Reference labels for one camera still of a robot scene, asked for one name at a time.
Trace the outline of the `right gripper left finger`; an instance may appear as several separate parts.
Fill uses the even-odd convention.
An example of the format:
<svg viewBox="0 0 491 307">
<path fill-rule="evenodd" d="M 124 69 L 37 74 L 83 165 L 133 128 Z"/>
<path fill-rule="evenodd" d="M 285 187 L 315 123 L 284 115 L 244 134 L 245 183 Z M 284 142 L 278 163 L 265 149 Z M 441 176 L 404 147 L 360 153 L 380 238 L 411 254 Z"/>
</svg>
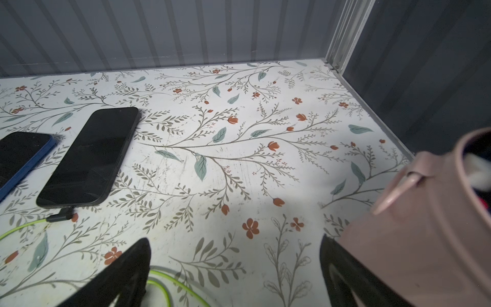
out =
<svg viewBox="0 0 491 307">
<path fill-rule="evenodd" d="M 151 255 L 149 240 L 139 239 L 60 306 L 140 306 L 146 294 Z"/>
</svg>

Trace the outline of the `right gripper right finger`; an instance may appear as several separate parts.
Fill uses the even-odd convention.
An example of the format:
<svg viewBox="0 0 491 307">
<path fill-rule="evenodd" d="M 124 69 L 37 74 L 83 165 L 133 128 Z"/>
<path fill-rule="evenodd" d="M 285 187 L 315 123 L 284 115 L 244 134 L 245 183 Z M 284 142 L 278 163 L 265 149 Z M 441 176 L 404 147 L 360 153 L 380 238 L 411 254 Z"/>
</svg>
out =
<svg viewBox="0 0 491 307">
<path fill-rule="evenodd" d="M 332 306 L 410 306 L 344 247 L 327 235 L 320 266 Z"/>
</svg>

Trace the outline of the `green wired earphones tangle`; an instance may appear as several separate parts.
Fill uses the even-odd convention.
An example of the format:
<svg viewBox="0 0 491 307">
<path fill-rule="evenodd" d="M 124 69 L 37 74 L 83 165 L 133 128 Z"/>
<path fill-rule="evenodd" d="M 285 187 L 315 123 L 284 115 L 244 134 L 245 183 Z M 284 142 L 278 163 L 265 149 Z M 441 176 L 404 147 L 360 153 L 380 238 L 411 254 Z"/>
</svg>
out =
<svg viewBox="0 0 491 307">
<path fill-rule="evenodd" d="M 7 231 L 2 239 L 20 232 L 36 233 L 31 243 L 2 246 L 9 254 L 1 259 L 1 306 L 51 306 L 81 290 L 116 262 L 126 251 L 121 239 L 129 224 L 90 225 L 74 220 L 70 233 L 52 243 L 53 228 L 47 219 L 30 221 Z"/>
</svg>

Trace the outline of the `black earphone plug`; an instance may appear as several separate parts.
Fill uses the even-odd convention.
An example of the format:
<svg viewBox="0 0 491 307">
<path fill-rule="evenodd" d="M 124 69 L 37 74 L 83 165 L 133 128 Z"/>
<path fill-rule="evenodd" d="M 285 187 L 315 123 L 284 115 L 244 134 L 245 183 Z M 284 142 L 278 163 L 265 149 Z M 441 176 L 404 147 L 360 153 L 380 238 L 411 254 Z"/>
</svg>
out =
<svg viewBox="0 0 491 307">
<path fill-rule="evenodd" d="M 46 218 L 46 221 L 48 223 L 57 223 L 60 221 L 67 221 L 71 220 L 74 215 L 74 208 L 73 207 L 65 207 L 62 208 L 57 214 L 51 215 Z"/>
</svg>

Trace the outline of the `black smartphone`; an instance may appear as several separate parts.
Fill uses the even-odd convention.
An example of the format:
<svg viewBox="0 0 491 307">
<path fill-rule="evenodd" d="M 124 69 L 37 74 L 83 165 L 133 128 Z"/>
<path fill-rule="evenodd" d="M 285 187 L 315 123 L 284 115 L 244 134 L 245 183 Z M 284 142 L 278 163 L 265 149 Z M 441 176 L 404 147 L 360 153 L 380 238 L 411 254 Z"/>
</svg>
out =
<svg viewBox="0 0 491 307">
<path fill-rule="evenodd" d="M 136 107 L 91 114 L 36 199 L 43 209 L 101 204 L 113 186 L 141 114 Z"/>
</svg>

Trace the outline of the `blue case smartphone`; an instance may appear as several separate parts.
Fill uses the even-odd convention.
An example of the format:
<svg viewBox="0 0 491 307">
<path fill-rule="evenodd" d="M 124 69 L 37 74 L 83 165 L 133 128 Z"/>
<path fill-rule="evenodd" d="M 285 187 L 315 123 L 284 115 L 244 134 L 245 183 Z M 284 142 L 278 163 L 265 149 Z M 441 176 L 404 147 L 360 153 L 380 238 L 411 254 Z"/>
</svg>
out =
<svg viewBox="0 0 491 307">
<path fill-rule="evenodd" d="M 1 139 L 1 200 L 55 147 L 50 134 L 14 132 Z"/>
</svg>

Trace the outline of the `pink pen cup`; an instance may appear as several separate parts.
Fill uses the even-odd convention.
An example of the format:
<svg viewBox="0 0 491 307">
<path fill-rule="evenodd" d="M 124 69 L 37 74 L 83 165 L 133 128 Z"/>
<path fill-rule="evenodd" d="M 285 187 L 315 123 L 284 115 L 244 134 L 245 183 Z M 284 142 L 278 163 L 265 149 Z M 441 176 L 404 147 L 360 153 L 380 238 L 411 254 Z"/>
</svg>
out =
<svg viewBox="0 0 491 307">
<path fill-rule="evenodd" d="M 490 129 L 417 153 L 340 244 L 414 306 L 489 306 Z"/>
</svg>

